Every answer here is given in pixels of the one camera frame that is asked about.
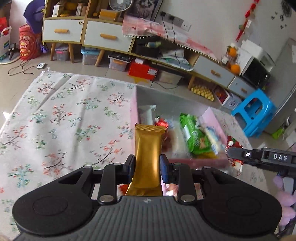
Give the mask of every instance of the pink stuffed toy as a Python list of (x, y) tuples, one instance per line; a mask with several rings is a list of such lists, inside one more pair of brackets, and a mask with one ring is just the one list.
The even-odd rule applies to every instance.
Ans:
[(280, 202), (281, 208), (283, 210), (279, 225), (285, 226), (290, 222), (292, 218), (295, 217), (295, 210), (291, 206), (296, 203), (296, 191), (294, 192), (294, 195), (284, 192), (284, 181), (283, 178), (280, 176), (275, 176), (273, 182), (279, 189), (275, 198)]

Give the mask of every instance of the wooden cabinet leg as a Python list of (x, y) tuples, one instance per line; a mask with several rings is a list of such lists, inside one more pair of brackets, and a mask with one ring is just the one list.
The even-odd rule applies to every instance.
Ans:
[(102, 60), (102, 58), (104, 56), (104, 53), (105, 53), (105, 50), (101, 49), (100, 54), (99, 54), (99, 56), (98, 56), (98, 58), (96, 60), (96, 64), (95, 64), (96, 67), (99, 66), (99, 64), (100, 64), (100, 62), (101, 62), (101, 60)]
[(75, 61), (74, 61), (73, 44), (69, 44), (69, 53), (70, 53), (70, 60), (71, 60), (71, 63), (75, 63)]
[(188, 89), (191, 90), (191, 88), (194, 85), (195, 76), (191, 76), (191, 79), (189, 81)]
[(55, 46), (57, 43), (52, 43), (52, 48), (50, 50), (50, 61), (54, 60)]

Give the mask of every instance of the orange drawer handle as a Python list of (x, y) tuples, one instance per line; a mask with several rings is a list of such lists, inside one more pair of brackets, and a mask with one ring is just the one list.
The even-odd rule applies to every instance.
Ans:
[(113, 62), (116, 63), (116, 64), (121, 64), (121, 65), (125, 64), (125, 62), (119, 61), (119, 60), (116, 60), (116, 59), (113, 59)]
[(211, 74), (214, 75), (214, 76), (217, 76), (217, 77), (221, 77), (221, 74), (219, 74), (215, 70), (211, 70)]
[(245, 94), (248, 94), (248, 92), (247, 92), (245, 89), (243, 89), (243, 88), (241, 88), (241, 91), (242, 91), (243, 93), (245, 93)]
[(100, 36), (101, 36), (101, 38), (104, 38), (104, 39), (110, 39), (110, 40), (116, 40), (117, 39), (116, 36), (108, 35), (108, 34), (101, 34)]
[(69, 31), (69, 29), (55, 29), (54, 32), (57, 34), (66, 34)]

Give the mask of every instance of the red bag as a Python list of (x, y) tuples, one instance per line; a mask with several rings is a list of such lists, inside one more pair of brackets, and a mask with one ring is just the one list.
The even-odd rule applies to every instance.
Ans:
[(7, 28), (7, 19), (6, 17), (0, 18), (0, 33), (2, 32), (3, 29)]

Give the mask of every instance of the white shopping bag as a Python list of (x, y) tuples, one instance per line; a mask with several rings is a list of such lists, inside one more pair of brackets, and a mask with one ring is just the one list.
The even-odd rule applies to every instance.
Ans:
[(11, 27), (7, 27), (3, 29), (0, 35), (0, 58), (8, 52), (9, 45), (10, 45), (10, 33)]

